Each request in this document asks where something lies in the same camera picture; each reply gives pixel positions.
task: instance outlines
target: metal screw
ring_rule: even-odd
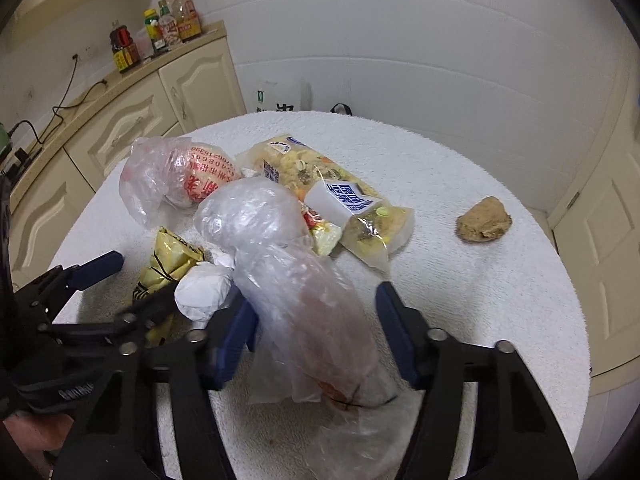
[[[427,337],[432,341],[444,341],[449,334],[441,328],[432,328],[427,332]]]
[[[513,343],[511,343],[511,341],[505,341],[504,339],[502,341],[498,341],[495,347],[503,354],[513,354],[516,351],[516,347],[513,346]]]
[[[133,342],[123,343],[120,345],[120,353],[122,355],[131,355],[135,354],[138,350],[138,345]]]
[[[189,343],[198,343],[207,338],[207,333],[204,330],[190,330],[187,332],[186,338]]]

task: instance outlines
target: brown rock-like object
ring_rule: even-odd
[[[470,242],[490,242],[502,237],[512,223],[502,202],[488,196],[458,217],[456,234]]]

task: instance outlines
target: cabinet handle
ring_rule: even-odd
[[[133,132],[133,130],[135,130],[135,129],[140,125],[140,123],[141,123],[143,120],[144,120],[144,118],[142,118],[142,117],[138,117],[138,118],[136,119],[136,122],[135,122],[135,123],[133,123],[132,127],[130,127],[126,132],[124,132],[123,134],[121,134],[121,135],[117,136],[115,139],[113,139],[113,140],[111,141],[111,147],[112,147],[112,148],[115,148],[115,147],[116,147],[116,144],[120,142],[120,139],[121,139],[122,137],[126,137],[126,136],[128,136],[131,132]]]
[[[175,89],[175,86],[171,87],[171,95],[174,96],[174,100],[177,101],[178,105],[182,109],[182,118],[186,121],[188,118],[187,110],[184,106],[184,101],[180,98],[180,95],[178,94],[178,91]]]

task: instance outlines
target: door hinge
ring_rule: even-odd
[[[576,191],[574,197],[571,200],[569,200],[569,203],[567,204],[566,208],[571,209],[572,206],[575,204],[575,201],[578,200],[579,196],[580,196],[580,191]]]

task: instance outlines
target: white tablecloth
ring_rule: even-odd
[[[234,155],[256,142],[289,134],[332,158],[387,196],[415,209],[409,243],[392,259],[391,280],[409,306],[431,326],[459,340],[492,346],[512,341],[548,399],[570,449],[574,449],[589,391],[589,350],[584,318],[560,258],[524,206],[497,180],[454,151],[417,134],[359,118],[318,112],[263,112],[193,132],[199,142]],[[117,250],[120,274],[77,293],[57,322],[110,320],[127,304],[140,269],[148,263],[155,231],[128,215],[118,195],[123,163],[107,177],[55,256],[70,266]],[[498,241],[467,244],[454,234],[456,217],[485,196],[497,196],[513,218]],[[178,234],[198,243],[189,221]],[[374,292],[381,277],[352,254],[340,252],[338,266],[353,280],[375,332],[378,347],[394,368],[375,316]],[[283,402],[248,406],[244,358],[241,369],[211,399],[230,460],[240,480],[313,478],[302,454],[320,424],[329,419],[318,404]],[[465,470],[472,415],[466,399],[455,478]],[[166,400],[159,407],[167,474],[178,466]]]

